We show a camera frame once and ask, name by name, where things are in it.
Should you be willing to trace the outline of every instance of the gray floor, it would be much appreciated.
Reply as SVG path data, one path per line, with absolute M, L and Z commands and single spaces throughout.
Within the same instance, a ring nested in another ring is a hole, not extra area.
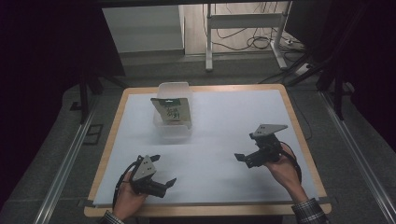
M 279 72 L 271 52 L 215 56 L 212 73 L 205 71 L 204 59 L 203 56 L 184 57 L 177 54 L 129 55 L 122 58 L 127 77 L 120 77 L 120 80 L 133 87 L 158 86 L 166 81 L 188 81 L 192 86 L 255 84 Z M 311 77 L 288 91 L 323 185 L 331 198 L 332 212 L 329 219 L 332 223 L 388 223 L 320 94 L 315 90 L 317 78 Z M 90 192 L 122 94 L 121 88 L 101 80 L 105 91 L 98 96 L 92 125 L 102 124 L 102 135 L 98 144 L 81 146 L 49 223 L 93 223 L 96 220 L 84 216 L 81 203 Z M 6 202 L 0 214 L 0 223 L 34 222 L 78 131 L 80 113 L 69 110 L 73 102 L 78 101 L 77 87 L 64 94 L 64 105 L 59 117 L 35 160 Z M 395 153 L 349 102 L 348 97 L 344 97 L 343 111 L 348 129 L 394 201 Z M 92 142 L 90 137 L 84 141 Z M 295 223 L 294 217 L 285 217 L 283 223 Z

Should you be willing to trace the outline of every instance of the metal frame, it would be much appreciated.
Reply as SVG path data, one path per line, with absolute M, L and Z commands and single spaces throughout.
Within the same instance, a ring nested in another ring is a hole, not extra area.
M 346 147 L 350 152 L 350 155 L 352 156 L 353 160 L 361 171 L 361 175 L 363 176 L 368 188 L 373 193 L 373 196 L 375 197 L 379 208 L 387 219 L 387 222 L 389 224 L 395 224 L 396 208 L 392 199 L 389 197 L 382 183 L 376 177 L 369 162 L 365 159 L 358 143 L 355 141 L 353 135 L 350 133 L 347 125 L 337 116 L 337 114 L 332 109 L 332 99 L 329 94 L 320 91 L 319 96 L 322 98 L 325 106 L 327 107 L 327 110 L 330 114 L 330 117 L 332 118 L 332 121 L 334 122 L 335 127 L 342 136 Z
M 38 223 L 49 223 L 50 218 L 52 216 L 53 210 L 55 209 L 55 205 L 58 202 L 62 190 L 64 189 L 64 185 L 66 183 L 67 177 L 72 170 L 73 164 L 76 160 L 77 154 L 81 147 L 81 144 L 84 140 L 85 134 L 90 127 L 93 115 L 96 110 L 96 106 L 99 102 L 99 97 L 97 95 L 93 95 L 91 99 L 91 112 L 88 114 L 87 119 L 84 123 L 80 124 L 78 128 L 78 132 L 76 137 L 74 138 L 70 148 L 68 149 L 66 155 L 64 156 L 64 161 L 59 167 L 58 173 L 54 177 L 51 186 L 49 187 L 49 191 L 41 204 L 40 209 L 35 217 L 35 224 Z
M 285 28 L 286 19 L 289 14 L 291 2 L 288 2 L 282 13 L 272 14 L 234 14 L 234 15 L 212 15 L 211 4 L 207 4 L 206 23 L 206 64 L 207 72 L 213 70 L 212 29 L 233 28 L 257 28 L 278 27 L 276 38 L 271 41 L 271 48 L 276 56 L 280 69 L 286 69 L 287 65 L 279 50 L 279 42 Z

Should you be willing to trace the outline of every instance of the black curtain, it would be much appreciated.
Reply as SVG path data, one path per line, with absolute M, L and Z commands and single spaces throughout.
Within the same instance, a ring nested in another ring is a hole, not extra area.
M 1 4 L 1 203 L 40 149 L 81 72 L 124 76 L 102 9 L 50 1 Z
M 342 60 L 354 105 L 396 151 L 396 1 L 371 1 Z

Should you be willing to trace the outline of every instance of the sleeve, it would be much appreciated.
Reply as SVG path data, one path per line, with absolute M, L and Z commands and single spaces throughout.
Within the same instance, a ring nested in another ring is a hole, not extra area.
M 105 212 L 105 215 L 99 220 L 100 224 L 124 224 L 121 220 L 115 217 L 108 210 Z
M 291 208 L 293 209 L 297 218 L 297 223 L 299 224 L 330 223 L 315 198 L 304 203 L 295 204 Z

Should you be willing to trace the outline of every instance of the hand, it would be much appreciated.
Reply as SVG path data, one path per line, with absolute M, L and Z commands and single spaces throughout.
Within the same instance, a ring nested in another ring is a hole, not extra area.
M 113 209 L 113 215 L 121 220 L 131 217 L 139 210 L 147 198 L 147 194 L 136 194 L 129 183 L 131 172 L 128 172 L 120 186 L 119 196 Z
M 291 149 L 287 145 L 282 143 L 281 146 L 283 150 L 295 158 Z M 308 197 L 300 184 L 297 171 L 287 157 L 282 155 L 279 161 L 266 162 L 264 165 L 270 170 L 274 179 L 288 191 L 290 197 L 295 203 L 308 201 Z

